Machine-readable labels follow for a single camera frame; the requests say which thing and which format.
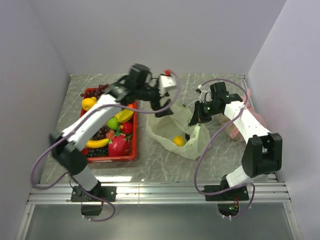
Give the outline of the dark fake mangosteen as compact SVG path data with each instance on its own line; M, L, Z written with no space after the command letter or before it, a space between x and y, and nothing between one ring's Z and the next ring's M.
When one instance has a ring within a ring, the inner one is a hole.
M187 141L189 141L191 136L186 133L186 134L184 135L184 137L185 137L185 139L186 139Z

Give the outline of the green avocado print plastic bag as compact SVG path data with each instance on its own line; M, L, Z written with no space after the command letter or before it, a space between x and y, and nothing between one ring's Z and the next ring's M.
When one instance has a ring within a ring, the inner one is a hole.
M163 117L147 115L146 131L148 135L166 150L184 158L196 160L211 139L209 130L204 124L188 126L193 114L187 106L176 102L170 109L173 111L172 115ZM185 139L185 134L190 135L189 141ZM177 146L173 143L175 136L182 136L185 145Z

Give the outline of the yellow fake lemon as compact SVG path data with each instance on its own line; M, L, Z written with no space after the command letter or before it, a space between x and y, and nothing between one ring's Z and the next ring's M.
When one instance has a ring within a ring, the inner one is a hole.
M185 145L185 139L180 135L175 136L172 142L176 144L178 147L183 147Z

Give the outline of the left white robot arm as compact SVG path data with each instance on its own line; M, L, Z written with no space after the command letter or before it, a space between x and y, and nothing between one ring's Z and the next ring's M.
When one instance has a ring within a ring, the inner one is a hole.
M176 93L175 97L168 99L165 104L161 104L160 100L167 97L170 90L180 88L179 77L173 71L167 70L155 83L150 84L146 82L150 74L147 66L135 63L127 75L106 88L97 103L81 118L63 131L51 133L49 136L53 158L69 172L89 201L100 200L103 195L100 181L90 170L87 158L81 152L91 137L108 120L121 110L127 109L134 101L149 102L149 114L157 117L173 113L170 107L179 94Z

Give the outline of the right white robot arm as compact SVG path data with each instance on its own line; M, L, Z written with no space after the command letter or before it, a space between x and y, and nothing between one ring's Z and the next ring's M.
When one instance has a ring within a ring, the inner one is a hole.
M199 100L194 103L194 112L189 126L204 124L217 114L223 114L230 121L223 126L233 124L242 135L246 147L241 165L227 174L222 180L220 194L226 200L233 199L238 188L249 183L257 176L270 174L282 168L283 139L279 133L272 133L264 127L247 108L249 97L242 99L238 94L230 94L225 83L227 79L211 80L210 90L204 85L197 87Z

